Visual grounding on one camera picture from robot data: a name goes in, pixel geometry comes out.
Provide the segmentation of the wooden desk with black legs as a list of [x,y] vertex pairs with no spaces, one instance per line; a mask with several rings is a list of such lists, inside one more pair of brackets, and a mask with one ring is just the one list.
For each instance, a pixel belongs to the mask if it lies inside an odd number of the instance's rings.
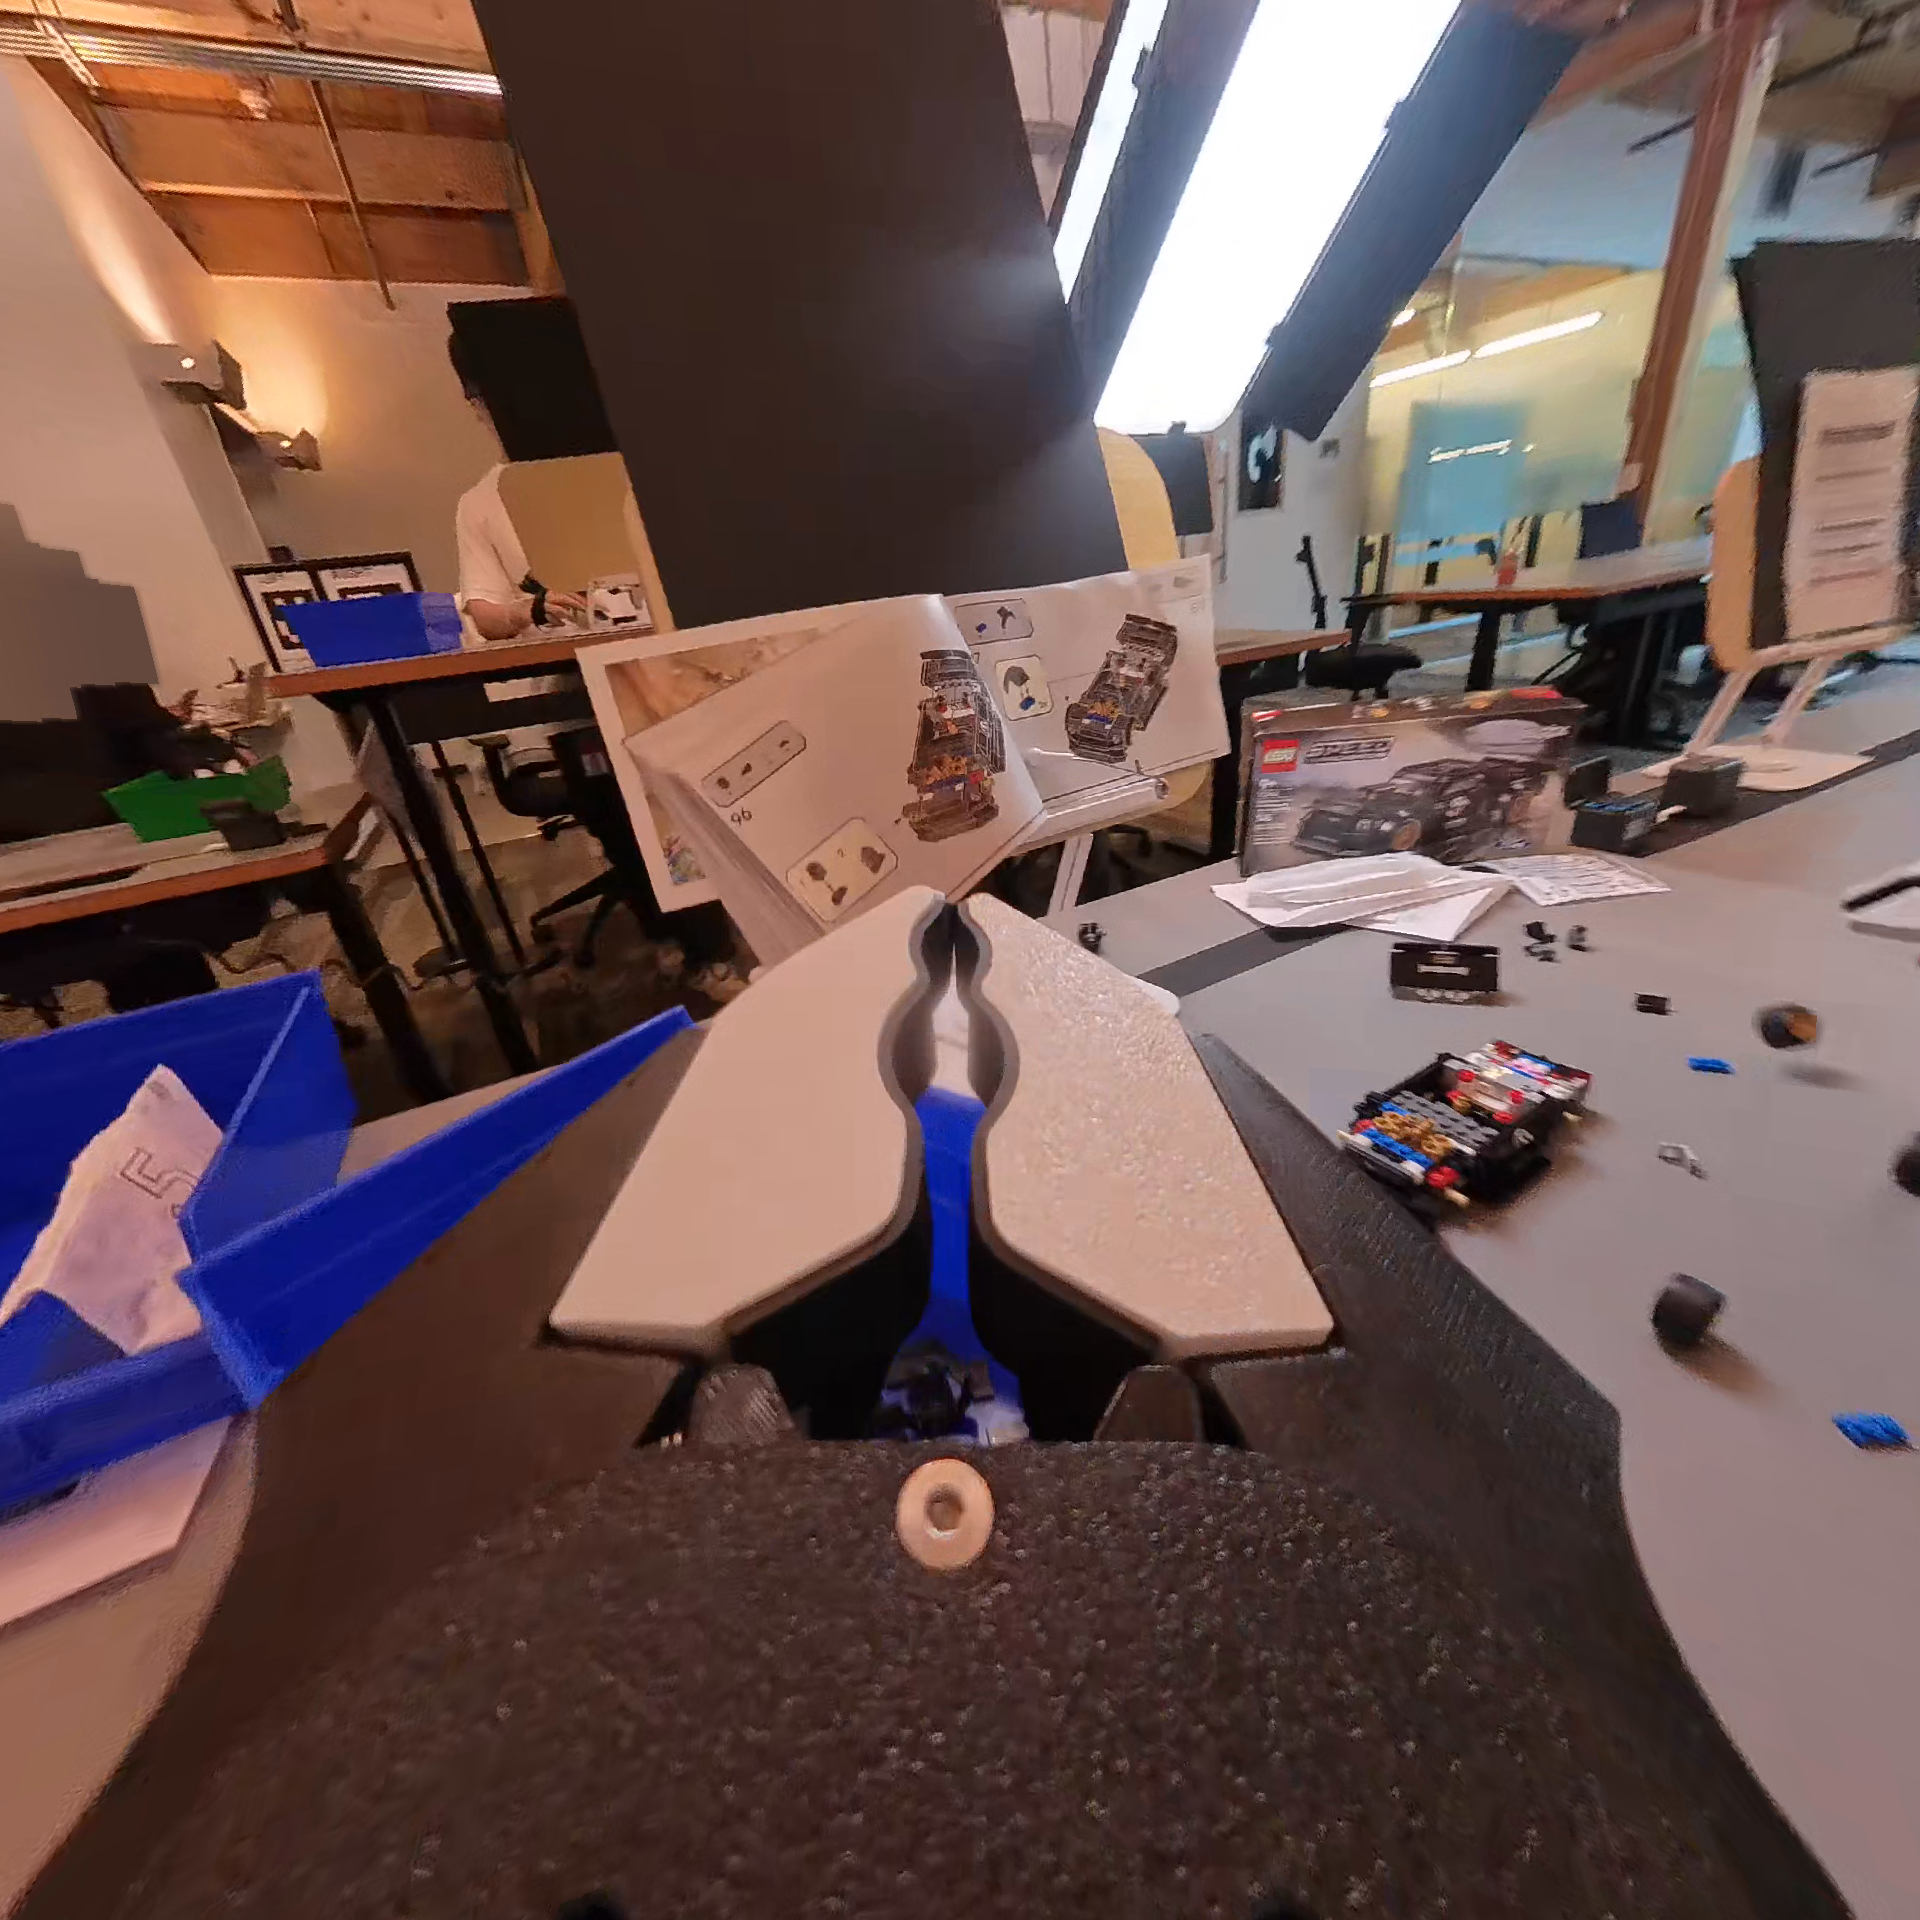
[[323,914],[400,1082],[419,1103],[440,1099],[447,1082],[419,1030],[406,974],[391,962],[351,879],[351,853],[374,802],[363,786],[337,784],[302,808],[304,826],[291,839],[254,850],[229,848],[217,832],[139,845],[125,826],[4,846],[4,938],[268,890]]
[[419,752],[438,752],[455,738],[590,723],[577,662],[584,645],[587,635],[553,632],[455,654],[308,665],[268,677],[272,695],[315,699],[373,736],[393,782],[400,831],[423,863],[424,899],[446,923],[443,949],[475,989],[509,1072],[532,1072],[537,1051],[511,995],[517,973],[496,949],[496,934],[509,923],[508,907],[493,901],[486,914],[472,899],[446,826],[440,782],[428,776]]

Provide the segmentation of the green plastic bin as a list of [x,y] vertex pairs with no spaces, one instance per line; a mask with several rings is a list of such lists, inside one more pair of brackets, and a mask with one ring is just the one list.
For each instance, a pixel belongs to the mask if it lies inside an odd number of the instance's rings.
[[155,846],[212,832],[211,808],[247,802],[279,815],[292,802],[292,781],[281,757],[268,757],[236,773],[139,776],[105,789],[102,802],[137,845]]

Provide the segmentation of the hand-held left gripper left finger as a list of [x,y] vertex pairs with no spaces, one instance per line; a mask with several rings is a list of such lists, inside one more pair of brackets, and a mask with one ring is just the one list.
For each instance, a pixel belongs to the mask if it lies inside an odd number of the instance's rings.
[[758,1368],[814,1435],[862,1435],[929,1298],[919,1099],[950,961],[947,899],[910,888],[711,1021],[549,1330]]

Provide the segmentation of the long wooden desk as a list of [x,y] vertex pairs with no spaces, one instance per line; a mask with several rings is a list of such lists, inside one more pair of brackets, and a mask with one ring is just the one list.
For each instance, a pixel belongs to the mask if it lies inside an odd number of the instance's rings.
[[1707,537],[1644,544],[1566,568],[1525,568],[1507,585],[1353,592],[1347,598],[1348,632],[1357,641],[1372,616],[1392,609],[1438,609],[1446,617],[1473,617],[1464,688],[1484,694],[1494,687],[1509,617],[1539,609],[1577,609],[1603,627],[1635,622],[1635,648],[1613,695],[1603,704],[1603,738],[1615,747],[1639,747],[1647,744],[1647,704],[1664,672],[1672,622],[1691,609],[1703,609],[1710,577]]

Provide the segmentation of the framed printed marker board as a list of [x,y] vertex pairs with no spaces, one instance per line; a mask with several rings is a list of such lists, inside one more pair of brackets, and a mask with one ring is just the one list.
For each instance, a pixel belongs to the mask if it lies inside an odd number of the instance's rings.
[[313,665],[295,635],[291,609],[423,591],[415,563],[404,552],[295,560],[287,549],[276,549],[265,563],[230,568],[230,577],[247,603],[262,657],[276,674]]

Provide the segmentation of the black lego car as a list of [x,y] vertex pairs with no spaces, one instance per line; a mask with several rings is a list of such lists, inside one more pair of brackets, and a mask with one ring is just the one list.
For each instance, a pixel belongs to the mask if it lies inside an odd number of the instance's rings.
[[1488,1209],[1547,1174],[1591,1093],[1591,1072],[1489,1040],[1361,1097],[1335,1143],[1421,1214]]

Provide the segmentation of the tan desk divider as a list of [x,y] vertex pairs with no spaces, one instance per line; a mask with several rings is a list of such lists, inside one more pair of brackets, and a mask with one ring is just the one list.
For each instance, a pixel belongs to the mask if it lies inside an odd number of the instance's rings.
[[671,633],[651,539],[617,450],[504,462],[496,490],[564,633]]

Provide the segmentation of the white booklet stand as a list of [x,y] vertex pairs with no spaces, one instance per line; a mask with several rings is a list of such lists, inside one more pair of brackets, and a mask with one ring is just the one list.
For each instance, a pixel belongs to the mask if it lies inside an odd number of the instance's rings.
[[1046,913],[1060,914],[1078,905],[1102,835],[1144,832],[1159,816],[1187,806],[1206,784],[1209,765],[1200,761],[1173,776],[1119,776],[1044,800],[1015,845],[1015,853],[1060,848]]

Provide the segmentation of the lego instruction booklet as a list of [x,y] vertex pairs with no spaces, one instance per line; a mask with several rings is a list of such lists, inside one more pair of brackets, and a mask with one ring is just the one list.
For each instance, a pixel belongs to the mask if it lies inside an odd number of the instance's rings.
[[718,901],[766,970],[1133,826],[1229,747],[1201,560],[603,641],[580,667],[661,904]]

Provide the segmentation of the blue plastic bin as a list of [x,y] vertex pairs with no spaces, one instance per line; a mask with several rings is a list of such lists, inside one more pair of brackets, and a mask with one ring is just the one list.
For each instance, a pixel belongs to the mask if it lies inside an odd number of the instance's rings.
[[4,1521],[245,1408],[257,1408],[403,1270],[695,1022],[667,1013],[544,1072],[302,1207],[188,1262],[195,1335],[118,1354],[64,1309],[4,1334]]
[[221,1139],[177,1224],[190,1262],[335,1185],[355,1095],[318,974],[273,976],[3,1045],[3,1277],[52,1219],[83,1149],[167,1069]]
[[374,665],[464,649],[464,617],[447,592],[373,592],[281,610],[313,667]]

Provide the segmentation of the white printed sheet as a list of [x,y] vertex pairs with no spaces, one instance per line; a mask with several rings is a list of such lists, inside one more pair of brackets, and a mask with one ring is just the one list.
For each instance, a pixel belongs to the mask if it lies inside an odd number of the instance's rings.
[[1558,853],[1484,859],[1476,873],[1507,880],[1533,905],[1591,905],[1613,899],[1660,897],[1668,883],[1607,855]]

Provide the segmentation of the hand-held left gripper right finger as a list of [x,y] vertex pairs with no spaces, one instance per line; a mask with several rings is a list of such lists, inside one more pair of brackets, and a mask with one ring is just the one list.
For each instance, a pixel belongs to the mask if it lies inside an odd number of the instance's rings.
[[988,897],[964,904],[968,1309],[1030,1438],[1125,1381],[1325,1354],[1336,1321],[1180,1003]]

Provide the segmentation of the black lego set box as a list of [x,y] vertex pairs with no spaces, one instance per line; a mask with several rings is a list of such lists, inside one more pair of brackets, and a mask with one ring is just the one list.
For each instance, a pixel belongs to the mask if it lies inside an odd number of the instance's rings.
[[1448,866],[1542,850],[1568,816],[1589,712],[1550,688],[1367,704],[1247,703],[1236,873],[1325,858]]

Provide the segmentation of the black office chair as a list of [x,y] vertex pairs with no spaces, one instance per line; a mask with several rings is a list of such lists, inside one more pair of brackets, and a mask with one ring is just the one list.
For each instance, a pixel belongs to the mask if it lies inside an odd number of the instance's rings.
[[584,829],[608,863],[592,883],[531,914],[535,941],[551,947],[557,941],[556,920],[590,905],[592,914],[569,958],[576,970],[592,970],[617,907],[627,907],[643,934],[655,934],[659,904],[598,727],[564,727],[531,751],[517,751],[503,735],[475,736],[472,744],[503,810],[537,826]]
[[[1321,583],[1310,536],[1303,536],[1296,563],[1303,568],[1307,579],[1315,629],[1331,633],[1327,595]],[[1423,665],[1421,657],[1408,648],[1359,641],[1353,632],[1336,632],[1335,641],[1336,645],[1310,649],[1303,657],[1300,679],[1307,688],[1335,690],[1347,695],[1350,703],[1384,699],[1397,674],[1405,674]]]

